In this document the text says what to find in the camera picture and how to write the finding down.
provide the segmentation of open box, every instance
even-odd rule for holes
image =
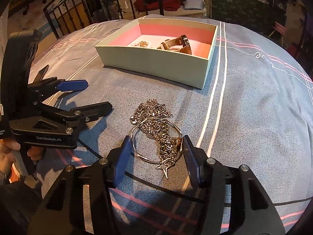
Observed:
[[[95,47],[104,65],[145,73],[202,89],[215,47],[218,27],[180,19],[137,19]],[[186,35],[192,55],[157,49],[166,39]],[[153,48],[128,46],[149,41]]]

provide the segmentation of tangled chain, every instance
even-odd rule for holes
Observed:
[[[156,99],[150,99],[141,103],[135,114],[130,118],[132,124],[136,125],[145,118],[169,118],[172,114],[167,110],[165,104],[159,104]],[[165,121],[148,120],[139,126],[139,129],[148,138],[156,140],[160,145],[160,160],[166,160],[166,164],[173,165],[180,146],[180,138],[170,136],[169,124]]]

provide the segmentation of pile of jewelry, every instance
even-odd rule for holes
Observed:
[[[170,110],[166,109],[165,104],[159,104],[156,99],[150,99],[146,103],[141,103],[130,118],[131,123],[135,125],[130,135],[134,152],[143,161],[159,165],[156,169],[162,169],[167,179],[168,169],[173,167],[182,156],[182,132],[167,119],[171,116],[172,114]],[[178,132],[179,137],[170,136],[169,126]],[[139,128],[148,138],[156,140],[161,145],[159,162],[152,161],[136,151],[133,138],[136,128]]]
[[[129,44],[128,46],[141,47],[141,48],[152,48],[151,43],[147,42],[147,41],[133,42],[133,43]]]

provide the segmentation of bedsheet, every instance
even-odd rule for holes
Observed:
[[[161,17],[149,15],[148,18]],[[119,147],[133,128],[129,119],[141,102],[165,103],[171,120],[195,146],[222,164],[247,164],[259,179],[288,231],[312,197],[313,82],[281,47],[242,26],[191,19],[218,26],[212,65],[203,90],[169,80],[104,66],[95,45],[129,21],[90,25],[58,43],[32,67],[29,82],[45,65],[46,77],[86,79],[79,93],[46,101],[72,107],[110,101],[112,113],[90,123],[75,150],[48,149],[37,167],[45,196],[68,164],[91,165]],[[157,146],[141,133],[138,151],[157,158]],[[190,186],[184,158],[167,180],[155,166],[131,156],[123,182],[110,190],[121,233],[192,234],[203,206],[203,192]],[[88,190],[84,191],[87,204]],[[228,229],[226,199],[221,231]],[[92,231],[90,211],[85,226]]]

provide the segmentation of light blue pillow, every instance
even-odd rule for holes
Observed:
[[[186,0],[183,4],[184,10],[203,10],[202,0]]]

